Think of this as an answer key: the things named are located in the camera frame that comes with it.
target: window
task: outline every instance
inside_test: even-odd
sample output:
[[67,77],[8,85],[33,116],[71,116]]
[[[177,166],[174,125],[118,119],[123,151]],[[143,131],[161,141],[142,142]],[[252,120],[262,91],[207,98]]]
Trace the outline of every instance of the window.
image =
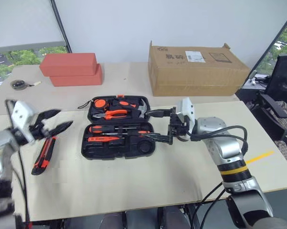
[[271,75],[280,53],[287,54],[287,25],[256,67],[257,73]]
[[57,46],[0,53],[0,85],[9,77],[13,67],[23,64],[40,64],[48,53],[67,53],[67,51],[64,46]]

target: plaid cloth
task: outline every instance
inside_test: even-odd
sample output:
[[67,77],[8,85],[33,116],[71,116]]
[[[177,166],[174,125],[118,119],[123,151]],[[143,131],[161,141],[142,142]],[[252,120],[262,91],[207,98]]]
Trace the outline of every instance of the plaid cloth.
[[[284,101],[277,101],[276,103],[287,113],[287,103],[285,103]],[[270,108],[268,108],[268,111],[274,117],[274,119],[276,119],[283,126],[283,128],[285,128],[287,130],[287,118],[278,118]],[[286,143],[284,141],[274,141],[274,142],[277,145],[280,152],[282,153],[282,155],[287,160],[287,145],[286,145]]]

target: red utility knife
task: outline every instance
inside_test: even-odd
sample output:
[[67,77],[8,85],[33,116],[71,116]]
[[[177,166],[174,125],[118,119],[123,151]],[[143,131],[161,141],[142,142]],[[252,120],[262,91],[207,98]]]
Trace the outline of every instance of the red utility knife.
[[32,175],[40,175],[45,171],[51,159],[56,139],[56,137],[46,138],[42,150],[34,163],[33,169],[31,171]]

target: desk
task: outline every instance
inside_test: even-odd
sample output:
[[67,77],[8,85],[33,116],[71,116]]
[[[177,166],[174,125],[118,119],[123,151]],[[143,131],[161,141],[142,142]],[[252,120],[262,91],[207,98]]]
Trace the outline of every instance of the desk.
[[[6,115],[4,100],[17,99],[30,103],[39,111],[50,108],[63,111],[76,111],[86,101],[102,95],[142,95],[146,96],[150,106],[176,104],[182,97],[153,97],[146,62],[105,63],[102,64],[105,76],[102,85],[54,87],[48,77],[44,77],[38,65],[16,66],[12,75],[0,86],[0,115]],[[13,80],[26,83],[42,81],[40,85],[15,91],[10,87]],[[191,97],[193,103],[238,101],[235,96]]]
[[[246,160],[274,152],[248,165],[262,190],[287,188],[287,161],[243,102],[195,104],[195,110],[196,117],[217,116],[227,125],[244,126],[249,143]],[[80,152],[82,135],[89,124],[86,111],[61,112],[48,125],[68,120],[74,123],[58,136],[51,162],[43,174],[31,175],[42,142],[22,148],[33,221],[196,202],[222,180],[203,142],[183,143],[175,139],[172,146],[157,143],[149,157],[87,160]],[[150,122],[155,132],[167,133],[168,117],[151,118]],[[0,130],[7,123],[7,116],[0,115]],[[240,130],[230,133],[243,134]],[[19,171],[16,154],[12,163]],[[24,219],[23,197],[15,177],[12,184],[15,210]]]

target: orange-handled pliers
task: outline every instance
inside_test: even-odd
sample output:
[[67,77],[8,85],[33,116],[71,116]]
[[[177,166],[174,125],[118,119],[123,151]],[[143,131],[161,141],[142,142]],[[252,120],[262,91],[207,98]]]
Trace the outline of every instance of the orange-handled pliers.
[[104,118],[105,120],[110,120],[112,118],[123,118],[126,117],[128,111],[127,110],[115,110],[115,111],[107,111],[105,113],[99,113],[99,114],[94,114],[93,117],[94,118]]

